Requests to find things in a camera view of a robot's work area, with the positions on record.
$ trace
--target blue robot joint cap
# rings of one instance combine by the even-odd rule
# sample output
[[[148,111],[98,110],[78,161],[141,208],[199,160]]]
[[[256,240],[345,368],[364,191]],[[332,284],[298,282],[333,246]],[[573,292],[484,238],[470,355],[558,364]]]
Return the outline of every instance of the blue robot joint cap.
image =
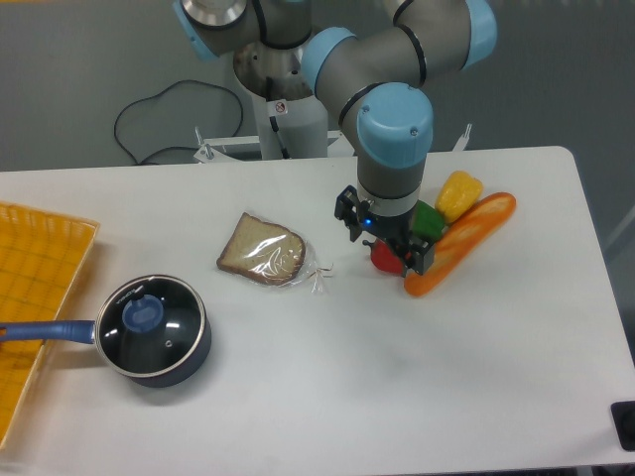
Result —
[[[357,135],[375,162],[406,169],[426,158],[433,142],[433,119],[433,106],[421,90],[390,82],[364,97],[357,114]]]

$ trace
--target yellow bell pepper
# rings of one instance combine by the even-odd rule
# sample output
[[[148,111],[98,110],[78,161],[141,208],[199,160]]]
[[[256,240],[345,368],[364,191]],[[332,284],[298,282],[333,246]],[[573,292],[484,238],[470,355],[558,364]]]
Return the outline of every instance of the yellow bell pepper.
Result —
[[[483,184],[464,171],[452,173],[437,197],[435,208],[445,223],[454,223],[469,210],[483,192]]]

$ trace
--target black cable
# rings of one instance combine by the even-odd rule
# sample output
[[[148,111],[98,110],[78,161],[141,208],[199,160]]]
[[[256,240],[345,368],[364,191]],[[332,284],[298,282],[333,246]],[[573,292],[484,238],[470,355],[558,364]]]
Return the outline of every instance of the black cable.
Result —
[[[158,164],[156,162],[149,162],[150,159],[157,157],[160,154],[163,154],[164,152],[167,151],[197,151],[198,148],[196,147],[186,147],[186,146],[171,146],[171,147],[165,147],[163,149],[160,149],[158,151],[153,152],[152,154],[150,154],[148,157],[142,159],[141,161],[137,160],[137,158],[134,156],[134,154],[132,152],[130,152],[126,146],[124,146],[121,141],[119,140],[119,136],[117,134],[117,125],[119,124],[119,120],[121,119],[121,116],[123,116],[123,114],[130,109],[132,106],[135,106],[141,102],[145,102],[145,101],[150,101],[152,99],[158,99],[161,96],[163,96],[166,92],[170,91],[171,89],[174,89],[175,87],[181,85],[181,84],[196,84],[199,86],[205,86],[205,87],[211,87],[212,89],[219,89],[223,92],[226,92],[227,94],[231,95],[236,102],[238,103],[238,107],[240,108],[240,119],[238,120],[238,125],[236,126],[236,129],[234,130],[233,134],[231,135],[231,137],[235,137],[236,134],[238,134],[238,131],[240,131],[240,128],[242,127],[242,122],[244,119],[244,109],[242,106],[242,102],[240,101],[240,98],[238,97],[238,95],[232,91],[231,89],[224,87],[224,86],[219,86],[218,84],[212,84],[210,82],[204,82],[204,81],[198,81],[196,79],[182,79],[180,81],[177,81],[171,85],[169,85],[168,87],[166,87],[163,91],[155,94],[154,96],[150,96],[150,97],[144,97],[143,99],[138,99],[135,102],[131,102],[130,104],[128,104],[126,107],[124,107],[121,112],[119,112],[119,114],[117,114],[117,118],[115,119],[115,124],[113,127],[113,134],[115,137],[115,142],[117,143],[117,145],[126,153],[128,154],[128,156],[130,157],[130,159],[133,160],[133,162],[135,163],[135,166],[145,166],[145,165],[154,165],[157,166]]]

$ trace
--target gray floor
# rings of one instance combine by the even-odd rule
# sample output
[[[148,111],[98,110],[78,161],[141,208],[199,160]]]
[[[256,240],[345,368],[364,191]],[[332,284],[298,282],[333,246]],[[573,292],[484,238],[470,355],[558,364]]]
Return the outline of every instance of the gray floor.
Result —
[[[239,92],[229,58],[196,59],[170,3],[0,5],[0,170],[129,166],[112,138],[126,104],[185,78]],[[379,0],[314,3],[322,27],[346,26],[364,37],[390,26]],[[635,1],[491,4],[499,23],[494,55],[425,88],[436,111],[434,148],[451,149],[468,122],[473,149],[569,148],[604,246],[635,204]],[[239,93],[245,103],[240,134],[251,135],[251,106]],[[127,115],[121,138],[145,157],[170,145],[194,146],[194,125],[205,137],[227,136],[237,114],[222,93],[186,87]],[[189,155],[167,159],[186,162]],[[551,212],[568,211],[555,203]],[[634,236],[625,233],[605,255],[631,348]]]

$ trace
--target bread slice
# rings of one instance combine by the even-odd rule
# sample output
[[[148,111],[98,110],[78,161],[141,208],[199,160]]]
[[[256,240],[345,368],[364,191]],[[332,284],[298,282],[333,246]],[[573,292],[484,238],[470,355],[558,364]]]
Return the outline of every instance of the bread slice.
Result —
[[[282,286],[298,275],[306,253],[296,233],[243,213],[216,265],[263,285]]]

